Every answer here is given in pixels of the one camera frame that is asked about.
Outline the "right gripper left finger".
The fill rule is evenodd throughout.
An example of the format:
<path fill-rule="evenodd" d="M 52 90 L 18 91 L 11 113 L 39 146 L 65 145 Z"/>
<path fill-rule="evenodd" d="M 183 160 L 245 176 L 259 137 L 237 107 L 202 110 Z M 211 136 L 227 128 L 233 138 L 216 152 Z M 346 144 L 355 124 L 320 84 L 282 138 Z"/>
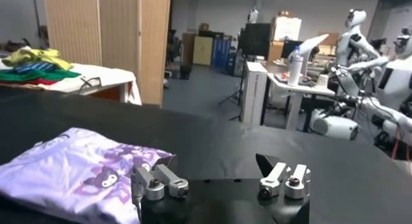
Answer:
<path fill-rule="evenodd" d="M 189 193 L 189 182 L 177 176 L 170 165 L 176 156 L 168 156 L 156 161 L 150 170 L 134 166 L 131 170 L 131 195 L 133 201 L 145 197 L 149 201 L 159 201 L 166 190 L 172 198 L 184 199 Z"/>

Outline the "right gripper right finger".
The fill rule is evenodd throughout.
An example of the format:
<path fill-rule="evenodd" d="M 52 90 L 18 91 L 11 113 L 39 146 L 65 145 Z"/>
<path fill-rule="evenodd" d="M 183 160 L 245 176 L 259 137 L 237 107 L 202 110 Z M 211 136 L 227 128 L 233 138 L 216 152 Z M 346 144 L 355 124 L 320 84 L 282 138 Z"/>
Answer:
<path fill-rule="evenodd" d="M 307 165 L 297 164 L 294 169 L 278 157 L 256 154 L 256 162 L 263 177 L 259 181 L 259 194 L 262 200 L 279 196 L 284 188 L 284 196 L 301 200 L 310 195 L 311 170 Z"/>

